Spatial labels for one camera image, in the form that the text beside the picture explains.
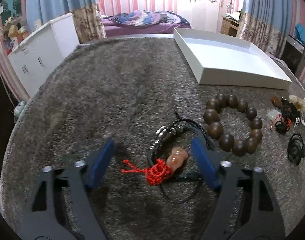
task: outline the pink gourd pendant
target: pink gourd pendant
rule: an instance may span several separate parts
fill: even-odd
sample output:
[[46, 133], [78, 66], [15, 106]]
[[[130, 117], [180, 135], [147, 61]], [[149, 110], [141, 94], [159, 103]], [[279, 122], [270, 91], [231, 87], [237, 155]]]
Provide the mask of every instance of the pink gourd pendant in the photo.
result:
[[166, 161], [166, 165], [171, 167], [173, 171], [177, 170], [188, 159], [188, 153], [182, 147], [174, 147], [171, 155]]

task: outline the bed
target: bed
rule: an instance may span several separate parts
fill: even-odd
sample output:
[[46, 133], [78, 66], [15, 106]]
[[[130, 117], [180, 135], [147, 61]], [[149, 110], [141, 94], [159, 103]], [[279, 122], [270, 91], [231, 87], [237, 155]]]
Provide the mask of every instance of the bed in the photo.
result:
[[186, 19], [168, 11], [150, 13], [136, 10], [130, 14], [118, 14], [108, 19], [102, 19], [102, 23], [107, 38], [133, 34], [173, 34], [176, 27], [191, 28]]

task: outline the red string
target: red string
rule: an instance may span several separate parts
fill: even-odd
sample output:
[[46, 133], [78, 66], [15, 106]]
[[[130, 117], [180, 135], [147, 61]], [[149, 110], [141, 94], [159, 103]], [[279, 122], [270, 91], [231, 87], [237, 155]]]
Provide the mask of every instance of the red string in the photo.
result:
[[291, 120], [289, 119], [289, 118], [285, 118], [285, 120], [286, 120], [286, 124], [287, 124], [287, 131], [289, 131], [289, 129], [290, 129], [290, 127], [291, 127]]
[[162, 159], [157, 159], [157, 163], [151, 168], [139, 169], [132, 165], [129, 160], [124, 160], [124, 163], [127, 164], [132, 170], [122, 169], [121, 172], [137, 172], [145, 173], [147, 183], [150, 186], [157, 186], [161, 184], [164, 180], [169, 179], [173, 173], [171, 167], [167, 166], [165, 161]]

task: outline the desk drawer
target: desk drawer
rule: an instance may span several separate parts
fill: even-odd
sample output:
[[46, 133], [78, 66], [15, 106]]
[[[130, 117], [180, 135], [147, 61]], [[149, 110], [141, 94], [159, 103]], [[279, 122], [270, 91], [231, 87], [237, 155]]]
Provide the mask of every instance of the desk drawer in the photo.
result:
[[229, 29], [229, 26], [230, 26], [230, 21], [226, 20], [223, 18], [223, 24], [222, 24], [223, 27]]
[[222, 26], [222, 27], [221, 27], [221, 32], [220, 32], [220, 33], [228, 35], [229, 29], [228, 29], [228, 28], [225, 28], [224, 26]]

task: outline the blue gripper pad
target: blue gripper pad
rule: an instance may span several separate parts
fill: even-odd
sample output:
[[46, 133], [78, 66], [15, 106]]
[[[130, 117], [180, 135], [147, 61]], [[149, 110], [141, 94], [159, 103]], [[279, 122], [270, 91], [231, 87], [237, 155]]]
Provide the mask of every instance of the blue gripper pad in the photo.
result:
[[221, 186], [218, 183], [217, 168], [208, 158], [209, 154], [216, 153], [207, 150], [206, 145], [204, 145], [204, 143], [202, 143], [201, 140], [196, 137], [191, 139], [191, 151], [206, 185], [212, 190], [218, 190]]
[[105, 174], [110, 160], [115, 151], [115, 142], [113, 139], [108, 139], [107, 143], [97, 150], [97, 157], [94, 160], [93, 165], [89, 168], [86, 176], [85, 184], [96, 189], [100, 186], [103, 175]]

